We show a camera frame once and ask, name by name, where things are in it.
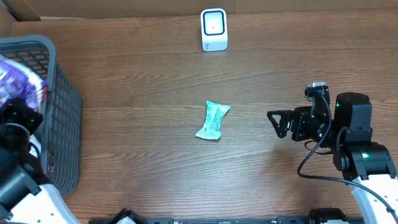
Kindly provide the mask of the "purple snack packet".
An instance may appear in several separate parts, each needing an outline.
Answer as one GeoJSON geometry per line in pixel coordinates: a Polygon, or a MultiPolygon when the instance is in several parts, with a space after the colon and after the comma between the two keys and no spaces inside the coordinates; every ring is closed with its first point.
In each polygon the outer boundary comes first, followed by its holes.
{"type": "Polygon", "coordinates": [[[47,82],[25,65],[1,56],[1,106],[7,100],[21,99],[39,112],[47,95],[47,82]]]}

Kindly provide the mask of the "teal snack packet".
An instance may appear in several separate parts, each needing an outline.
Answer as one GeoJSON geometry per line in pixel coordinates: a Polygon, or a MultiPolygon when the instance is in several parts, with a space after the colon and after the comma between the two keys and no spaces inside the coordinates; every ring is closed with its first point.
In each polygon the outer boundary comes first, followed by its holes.
{"type": "Polygon", "coordinates": [[[205,122],[195,136],[206,140],[219,140],[221,138],[222,121],[230,108],[229,105],[222,105],[208,100],[206,102],[205,122]]]}

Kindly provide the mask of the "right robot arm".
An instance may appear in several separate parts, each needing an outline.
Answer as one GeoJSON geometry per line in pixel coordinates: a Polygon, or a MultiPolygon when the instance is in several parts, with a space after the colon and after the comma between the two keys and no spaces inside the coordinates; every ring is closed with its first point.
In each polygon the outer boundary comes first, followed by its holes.
{"type": "Polygon", "coordinates": [[[340,93],[331,109],[326,90],[306,90],[305,96],[312,105],[267,112],[279,138],[290,131],[294,141],[316,144],[298,166],[298,176],[349,185],[365,223],[397,223],[397,168],[387,147],[372,140],[369,97],[340,93]],[[328,148],[340,178],[302,173],[320,147],[328,148]]]}

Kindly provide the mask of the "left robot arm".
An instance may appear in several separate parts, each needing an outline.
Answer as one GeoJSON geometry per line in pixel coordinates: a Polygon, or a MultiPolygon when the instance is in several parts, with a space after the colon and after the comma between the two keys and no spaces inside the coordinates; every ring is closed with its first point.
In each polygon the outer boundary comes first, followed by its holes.
{"type": "Polygon", "coordinates": [[[30,153],[31,134],[43,116],[22,99],[1,106],[1,220],[10,223],[78,223],[60,192],[30,153]]]}

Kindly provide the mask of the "grey plastic mesh basket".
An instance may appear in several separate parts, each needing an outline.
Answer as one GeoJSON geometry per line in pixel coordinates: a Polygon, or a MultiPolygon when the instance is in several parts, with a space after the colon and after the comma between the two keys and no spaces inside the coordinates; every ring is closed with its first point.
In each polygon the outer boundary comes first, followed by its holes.
{"type": "Polygon", "coordinates": [[[53,42],[42,35],[1,39],[1,55],[33,70],[47,81],[40,111],[44,120],[34,133],[41,143],[41,166],[62,195],[75,191],[80,179],[83,104],[61,66],[53,42]]]}

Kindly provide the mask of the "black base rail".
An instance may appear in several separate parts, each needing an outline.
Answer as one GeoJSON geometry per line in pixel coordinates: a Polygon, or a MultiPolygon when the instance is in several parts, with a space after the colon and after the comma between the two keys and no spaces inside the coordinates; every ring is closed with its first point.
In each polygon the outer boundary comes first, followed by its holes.
{"type": "Polygon", "coordinates": [[[134,223],[143,224],[310,224],[310,223],[349,223],[364,224],[362,217],[347,217],[339,208],[311,209],[308,215],[278,216],[276,218],[198,218],[173,219],[170,217],[142,218],[136,212],[122,209],[115,217],[109,219],[89,220],[88,223],[134,223]]]}

